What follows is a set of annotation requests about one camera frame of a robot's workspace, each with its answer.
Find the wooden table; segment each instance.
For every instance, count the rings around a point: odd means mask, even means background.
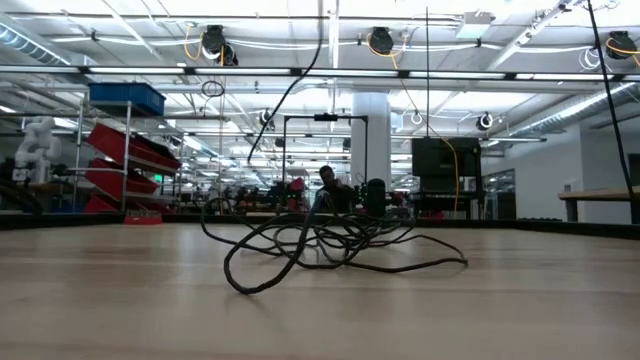
[[[640,186],[634,186],[633,192],[640,197]],[[567,221],[578,221],[578,201],[610,201],[629,202],[629,191],[624,189],[598,189],[579,192],[565,192],[558,194],[558,198],[563,200],[567,208]],[[633,210],[631,204],[632,223],[640,223],[638,212]]]
[[[469,269],[294,267],[251,297],[226,282],[229,246],[196,224],[0,232],[0,359],[638,359],[640,242],[420,231],[460,247]],[[397,266],[445,254],[416,241],[359,257]],[[258,284],[283,261],[241,251],[232,271]]]

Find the ceiling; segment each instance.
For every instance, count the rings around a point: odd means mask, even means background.
[[[519,51],[501,61],[496,71],[525,72],[595,72],[597,69],[585,69],[586,48],[593,44],[593,30],[590,27],[589,13],[580,1],[564,1],[576,4],[570,12],[560,14],[551,20],[548,26],[539,29],[537,34]],[[628,31],[634,40],[640,40],[640,20],[637,18],[637,5],[632,0],[595,0],[594,5],[601,8],[596,12],[600,33],[614,30]],[[503,48],[517,39],[522,32],[538,17],[553,9],[557,0],[485,0],[478,8],[477,2],[449,1],[413,1],[413,0],[324,0],[325,16],[331,20],[323,21],[323,43],[316,67],[354,68],[354,69],[393,69],[389,58],[371,53],[366,43],[366,35],[373,26],[386,26],[399,51],[403,51],[403,35],[407,35],[404,52],[397,57],[400,69],[486,71],[495,62]],[[191,55],[198,53],[197,39],[207,24],[222,24],[227,40],[236,41],[234,50],[242,67],[307,67],[314,56],[318,41],[318,24],[313,17],[318,15],[314,1],[295,0],[3,0],[0,11],[30,34],[46,41],[47,46],[65,56],[86,55],[99,65],[140,65],[140,66],[215,66],[212,60],[200,57],[197,60],[185,54],[183,41],[187,38],[188,24],[193,24],[188,36],[187,51]],[[427,27],[425,26],[426,6],[429,6],[430,26],[429,47],[427,45]],[[482,36],[483,46],[475,47],[475,40],[456,38],[456,28],[463,13],[491,13],[495,19],[489,30]],[[118,20],[124,17],[126,25]],[[234,16],[251,17],[242,21]],[[333,36],[333,46],[329,46],[329,37]],[[34,59],[9,47],[0,45],[0,56],[4,64],[38,64]],[[607,65],[615,72],[636,72],[632,59],[614,61],[607,59]],[[16,87],[16,79],[27,82],[46,94],[72,103],[79,103],[84,95],[82,86],[68,79],[38,76],[0,75],[0,104],[16,111],[38,109],[42,111],[60,111],[69,113],[70,109],[51,97]],[[207,102],[200,94],[200,83],[212,77],[176,76],[102,76],[103,81],[139,81],[149,82],[164,89],[167,96],[166,113],[202,115],[223,114],[230,121],[217,120],[180,120],[163,124],[166,129],[187,132],[242,133],[259,130],[260,114],[265,109],[273,110],[282,97],[282,93],[293,78],[251,78],[227,77],[225,81],[227,96]],[[283,103],[281,114],[315,114],[332,110],[334,102],[333,79],[305,79]],[[421,113],[429,111],[431,126],[446,136],[486,136],[475,128],[475,119],[484,112],[490,112],[505,123],[516,126],[536,113],[557,104],[576,94],[600,90],[598,84],[513,84],[508,82],[434,82],[429,92],[424,81],[407,80],[409,93],[415,100]],[[388,92],[389,104],[394,114],[400,118],[393,134],[414,135],[425,132],[423,125],[412,122],[414,110],[407,93],[393,79],[340,79],[336,82],[335,112],[350,113],[352,94],[357,91]],[[282,117],[276,117],[276,131],[282,129]],[[138,131],[157,131],[157,122],[138,123]],[[298,133],[349,134],[346,121],[336,124],[296,121],[289,124],[288,130]],[[201,147],[212,149],[215,153],[229,159],[221,168],[236,172],[236,179],[250,183],[270,181],[279,176],[280,161],[269,161],[273,152],[273,138],[261,144],[262,151],[255,158],[251,170],[244,169],[242,158],[248,154],[251,139],[244,137],[194,136]],[[296,139],[288,143],[287,149],[304,152],[341,152],[342,139]],[[410,151],[406,139],[393,139],[392,152],[406,154]],[[208,160],[201,149],[195,149],[191,168],[211,168],[217,166]],[[322,161],[305,161],[304,156],[294,168],[314,169],[330,163],[339,171],[348,173],[348,161],[333,161],[334,157],[321,157]],[[410,173],[410,161],[399,160],[392,164],[394,179],[400,181]],[[208,182],[217,178],[215,171],[208,171],[207,177],[199,174],[197,181]]]

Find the person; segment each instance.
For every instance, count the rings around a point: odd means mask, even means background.
[[[320,178],[324,184],[320,191],[324,190],[329,193],[335,211],[339,213],[351,212],[353,189],[336,179],[336,175],[329,165],[320,168]],[[330,210],[328,206],[324,206],[323,209]]]

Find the white pillar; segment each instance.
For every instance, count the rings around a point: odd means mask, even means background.
[[[391,188],[391,108],[387,93],[354,93],[353,116],[369,116],[367,180],[384,180]],[[365,124],[351,120],[351,183],[359,185],[365,173]]]

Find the blue storage bin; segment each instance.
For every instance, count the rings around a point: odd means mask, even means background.
[[[128,101],[134,105],[133,115],[164,115],[165,97],[144,83],[89,84],[89,101],[96,108],[116,116],[126,116]]]

